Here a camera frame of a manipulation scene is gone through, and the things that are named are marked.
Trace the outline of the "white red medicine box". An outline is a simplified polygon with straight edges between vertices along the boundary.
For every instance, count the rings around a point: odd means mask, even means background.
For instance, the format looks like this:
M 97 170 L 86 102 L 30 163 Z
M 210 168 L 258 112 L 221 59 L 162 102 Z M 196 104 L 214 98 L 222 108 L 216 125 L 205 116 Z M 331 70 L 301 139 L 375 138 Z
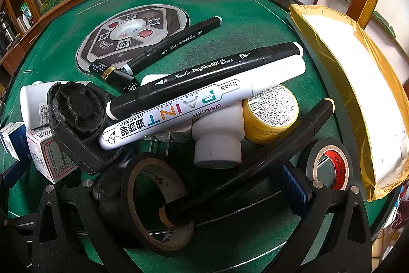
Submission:
M 28 129 L 26 138 L 35 167 L 52 184 L 58 183 L 78 169 L 56 143 L 49 126 Z

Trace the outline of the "black tape roll red core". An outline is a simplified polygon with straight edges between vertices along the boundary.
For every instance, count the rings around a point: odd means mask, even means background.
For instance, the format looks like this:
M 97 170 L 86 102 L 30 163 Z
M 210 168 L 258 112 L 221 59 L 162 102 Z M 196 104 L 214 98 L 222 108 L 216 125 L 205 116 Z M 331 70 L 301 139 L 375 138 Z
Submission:
M 311 180 L 320 180 L 335 190 L 347 190 L 353 169 L 347 148 L 336 139 L 320 139 L 308 144 L 300 153 L 297 167 Z

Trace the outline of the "white plastic bottle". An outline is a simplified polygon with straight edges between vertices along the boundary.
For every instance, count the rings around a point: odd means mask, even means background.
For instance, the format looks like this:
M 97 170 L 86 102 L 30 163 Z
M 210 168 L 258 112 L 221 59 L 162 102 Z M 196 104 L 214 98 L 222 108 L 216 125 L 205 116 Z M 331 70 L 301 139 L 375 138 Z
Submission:
M 66 84 L 66 80 L 54 82 L 34 82 L 20 89 L 20 108 L 26 129 L 35 129 L 49 124 L 47 94 L 56 83 Z

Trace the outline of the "long black art marker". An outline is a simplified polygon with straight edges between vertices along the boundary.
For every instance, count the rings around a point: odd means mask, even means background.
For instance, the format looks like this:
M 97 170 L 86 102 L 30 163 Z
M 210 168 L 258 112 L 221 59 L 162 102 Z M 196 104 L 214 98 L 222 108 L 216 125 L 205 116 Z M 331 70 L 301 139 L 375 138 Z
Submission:
M 121 121 L 137 112 L 148 110 L 232 75 L 290 56 L 303 56 L 303 53 L 302 46 L 291 41 L 212 60 L 166 75 L 122 96 L 112 98 L 107 103 L 106 114 L 114 121 Z

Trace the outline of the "black tape roll tan core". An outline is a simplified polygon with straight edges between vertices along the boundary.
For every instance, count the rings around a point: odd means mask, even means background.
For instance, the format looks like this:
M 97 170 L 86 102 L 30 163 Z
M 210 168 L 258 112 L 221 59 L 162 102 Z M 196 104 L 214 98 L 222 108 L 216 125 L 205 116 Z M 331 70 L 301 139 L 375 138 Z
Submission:
M 153 153 L 131 158 L 121 178 L 121 210 L 130 247 L 144 246 L 162 256 L 176 256 L 194 234 L 194 223 L 175 227 L 162 222 L 165 204 L 187 194 L 182 180 Z

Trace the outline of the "white blue small box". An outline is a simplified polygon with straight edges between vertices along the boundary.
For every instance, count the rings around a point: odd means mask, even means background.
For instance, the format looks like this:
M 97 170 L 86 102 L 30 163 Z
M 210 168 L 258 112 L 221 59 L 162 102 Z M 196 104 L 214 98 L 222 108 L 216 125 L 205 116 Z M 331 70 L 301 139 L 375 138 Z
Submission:
M 23 122 L 11 122 L 1 129 L 1 143 L 7 153 L 18 161 L 25 159 L 30 151 Z

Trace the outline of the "round table control panel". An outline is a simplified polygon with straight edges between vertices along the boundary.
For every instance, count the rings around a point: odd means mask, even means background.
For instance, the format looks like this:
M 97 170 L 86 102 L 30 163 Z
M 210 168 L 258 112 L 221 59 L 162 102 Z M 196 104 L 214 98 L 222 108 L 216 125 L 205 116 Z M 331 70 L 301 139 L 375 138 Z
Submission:
M 121 69 L 129 60 L 189 26 L 189 15 L 167 4 L 129 8 L 106 19 L 83 39 L 76 52 L 77 67 L 102 61 Z

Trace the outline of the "black round cap holder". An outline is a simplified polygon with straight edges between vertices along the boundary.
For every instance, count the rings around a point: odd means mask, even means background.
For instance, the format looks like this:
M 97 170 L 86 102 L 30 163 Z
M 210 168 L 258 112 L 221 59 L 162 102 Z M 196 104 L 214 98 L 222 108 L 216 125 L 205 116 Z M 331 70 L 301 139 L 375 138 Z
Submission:
M 98 138 L 111 124 L 105 113 L 113 98 L 92 82 L 57 82 L 47 93 L 49 125 L 55 142 L 87 174 L 99 174 L 123 161 L 126 150 L 104 150 Z

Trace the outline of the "white tray with yellow rim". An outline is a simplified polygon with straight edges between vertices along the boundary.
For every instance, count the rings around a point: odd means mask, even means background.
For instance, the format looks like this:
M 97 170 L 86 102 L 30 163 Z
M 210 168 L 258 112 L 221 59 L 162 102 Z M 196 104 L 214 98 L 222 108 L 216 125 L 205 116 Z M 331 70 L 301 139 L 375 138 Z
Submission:
M 391 65 L 357 22 L 326 6 L 290 5 L 288 20 L 328 92 L 347 114 L 368 201 L 408 177 L 408 97 Z

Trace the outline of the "black marker orange tip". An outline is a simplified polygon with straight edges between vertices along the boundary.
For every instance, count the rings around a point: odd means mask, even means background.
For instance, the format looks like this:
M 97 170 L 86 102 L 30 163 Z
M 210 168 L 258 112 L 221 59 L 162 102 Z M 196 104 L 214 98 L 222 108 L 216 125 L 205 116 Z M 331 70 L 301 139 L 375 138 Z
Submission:
M 184 227 L 203 215 L 220 210 L 225 202 L 247 192 L 266 179 L 272 170 L 302 151 L 335 109 L 333 99 L 322 99 L 277 139 L 237 167 L 232 179 L 209 192 L 186 195 L 165 204 L 159 209 L 161 222 L 168 228 Z

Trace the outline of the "white paint marker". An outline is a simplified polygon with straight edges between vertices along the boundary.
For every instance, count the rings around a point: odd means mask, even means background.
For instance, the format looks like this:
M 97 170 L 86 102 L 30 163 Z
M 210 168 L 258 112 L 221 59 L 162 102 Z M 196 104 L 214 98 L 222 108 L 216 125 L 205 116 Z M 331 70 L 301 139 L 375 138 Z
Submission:
M 104 150 L 120 148 L 254 96 L 302 75 L 305 70 L 302 57 L 294 55 L 235 74 L 110 125 L 98 141 Z

